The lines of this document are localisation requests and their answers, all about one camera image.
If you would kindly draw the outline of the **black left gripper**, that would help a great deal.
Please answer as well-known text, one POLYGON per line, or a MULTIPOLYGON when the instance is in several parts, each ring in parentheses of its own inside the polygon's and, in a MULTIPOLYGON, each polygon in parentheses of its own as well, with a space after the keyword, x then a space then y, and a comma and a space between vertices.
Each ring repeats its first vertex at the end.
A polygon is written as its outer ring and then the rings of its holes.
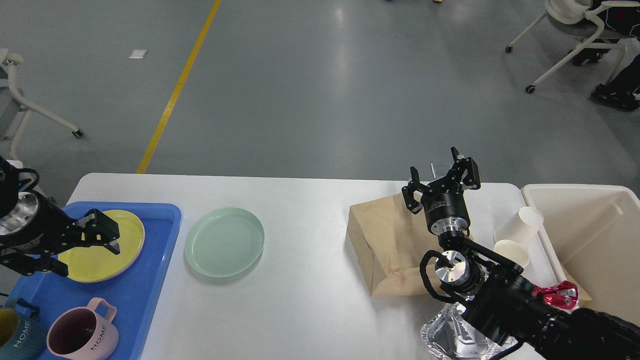
POLYGON ((120 237, 118 223, 98 209, 76 221, 41 194, 23 191, 1 219, 0 263, 23 276, 52 272, 67 277, 68 266, 55 255, 92 247, 119 255, 120 237))

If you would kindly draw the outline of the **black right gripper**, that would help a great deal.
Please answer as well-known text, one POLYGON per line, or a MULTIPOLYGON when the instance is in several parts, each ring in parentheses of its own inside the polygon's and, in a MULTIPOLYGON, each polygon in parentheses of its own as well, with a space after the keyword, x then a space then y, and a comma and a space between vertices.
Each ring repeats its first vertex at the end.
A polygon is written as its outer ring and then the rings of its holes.
POLYGON ((448 231, 465 233, 471 220, 464 199, 464 191, 477 191, 482 187, 478 164, 472 157, 464 157, 455 146, 450 148, 453 164, 445 175, 445 193, 431 191, 423 184, 416 167, 409 167, 410 178, 401 193, 406 208, 414 215, 425 211, 427 230, 439 236, 448 231), (415 193, 422 200, 416 200, 415 193))

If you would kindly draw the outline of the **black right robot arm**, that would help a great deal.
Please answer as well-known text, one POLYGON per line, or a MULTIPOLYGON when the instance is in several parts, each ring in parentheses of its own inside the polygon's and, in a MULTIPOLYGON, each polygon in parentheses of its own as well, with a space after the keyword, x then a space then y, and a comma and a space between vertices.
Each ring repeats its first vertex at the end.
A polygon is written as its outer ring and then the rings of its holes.
POLYGON ((401 192, 412 214, 424 212, 439 250, 428 250, 418 269, 432 298, 459 303, 462 319, 492 342, 513 346, 493 356, 500 360, 529 344, 547 360, 637 360, 639 327, 612 314, 588 308, 560 310, 544 300, 526 279, 523 266, 469 237, 470 216, 464 191, 482 186, 478 165, 454 146, 447 173, 422 183, 416 167, 401 192))

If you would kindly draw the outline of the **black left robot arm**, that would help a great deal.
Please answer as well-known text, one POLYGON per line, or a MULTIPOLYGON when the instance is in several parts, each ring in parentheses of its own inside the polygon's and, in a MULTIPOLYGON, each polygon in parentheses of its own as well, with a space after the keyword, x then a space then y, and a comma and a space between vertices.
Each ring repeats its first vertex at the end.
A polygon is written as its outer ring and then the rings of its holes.
POLYGON ((69 275, 64 262, 55 259, 74 248, 105 248, 121 253, 121 236, 114 219, 96 208, 80 219, 70 217, 51 199, 36 191, 36 170, 17 168, 5 158, 0 171, 0 262, 22 276, 36 272, 69 275))

